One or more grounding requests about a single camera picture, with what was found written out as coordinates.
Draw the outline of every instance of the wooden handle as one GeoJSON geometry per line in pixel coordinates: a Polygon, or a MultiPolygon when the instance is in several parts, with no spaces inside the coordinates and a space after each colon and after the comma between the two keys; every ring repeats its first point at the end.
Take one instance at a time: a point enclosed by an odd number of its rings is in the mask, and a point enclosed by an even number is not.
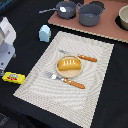
{"type": "Polygon", "coordinates": [[[79,54],[78,54],[78,57],[81,58],[81,59],[84,59],[84,60],[97,62],[97,59],[95,59],[95,58],[91,58],[91,57],[87,57],[87,56],[83,56],[83,55],[79,55],[79,54]]]}
{"type": "Polygon", "coordinates": [[[74,81],[71,81],[68,79],[64,79],[63,82],[70,84],[70,85],[73,85],[73,86],[76,86],[76,87],[81,88],[81,89],[85,88],[85,86],[83,84],[80,84],[80,83],[77,83],[77,82],[74,82],[74,81]]]}

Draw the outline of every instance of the pan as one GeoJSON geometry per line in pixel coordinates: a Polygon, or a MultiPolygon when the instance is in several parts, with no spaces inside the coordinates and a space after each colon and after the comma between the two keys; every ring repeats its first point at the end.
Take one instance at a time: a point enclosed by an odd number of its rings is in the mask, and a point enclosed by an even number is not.
{"type": "Polygon", "coordinates": [[[39,11],[39,13],[44,13],[51,10],[57,11],[57,15],[59,17],[68,19],[76,14],[76,4],[72,1],[61,1],[56,5],[56,8],[39,11]]]}
{"type": "Polygon", "coordinates": [[[94,26],[98,24],[101,14],[106,10],[105,7],[102,9],[100,6],[95,4],[86,4],[82,6],[78,3],[77,9],[78,6],[80,6],[80,9],[78,10],[79,22],[85,26],[94,26]]]}

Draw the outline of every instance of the beige woven placemat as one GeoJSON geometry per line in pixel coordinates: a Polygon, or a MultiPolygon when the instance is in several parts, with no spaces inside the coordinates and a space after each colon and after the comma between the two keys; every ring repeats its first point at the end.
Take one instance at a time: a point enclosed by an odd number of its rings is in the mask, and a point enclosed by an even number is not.
{"type": "Polygon", "coordinates": [[[58,32],[14,96],[54,113],[83,128],[90,128],[103,84],[113,44],[58,32]],[[72,80],[85,89],[68,85],[45,76],[44,70],[57,74],[56,61],[63,56],[57,49],[97,58],[82,60],[82,73],[72,80]]]}

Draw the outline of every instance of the black table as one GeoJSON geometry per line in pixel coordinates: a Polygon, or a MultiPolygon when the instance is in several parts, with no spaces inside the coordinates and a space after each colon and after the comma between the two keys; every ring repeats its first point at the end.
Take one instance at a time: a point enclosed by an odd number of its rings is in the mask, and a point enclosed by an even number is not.
{"type": "MultiPolygon", "coordinates": [[[[127,128],[128,44],[49,25],[48,19],[54,11],[43,14],[38,14],[38,12],[54,8],[59,1],[15,0],[0,12],[1,16],[8,18],[17,33],[14,41],[17,56],[11,59],[5,72],[10,71],[27,76],[58,31],[114,44],[91,128],[127,128]],[[51,29],[52,36],[49,43],[39,41],[39,30],[43,25],[48,25],[51,29]]],[[[4,108],[15,110],[53,128],[80,128],[63,118],[14,97],[13,93],[18,87],[18,84],[4,82],[0,79],[1,110],[4,108]]]]}

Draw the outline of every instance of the yellow box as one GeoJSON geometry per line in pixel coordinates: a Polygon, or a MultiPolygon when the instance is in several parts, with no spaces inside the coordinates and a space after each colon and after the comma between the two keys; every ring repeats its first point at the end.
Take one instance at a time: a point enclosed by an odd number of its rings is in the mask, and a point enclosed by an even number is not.
{"type": "Polygon", "coordinates": [[[8,82],[23,84],[23,82],[25,80],[25,75],[6,72],[5,75],[2,77],[2,79],[4,81],[8,81],[8,82]]]}

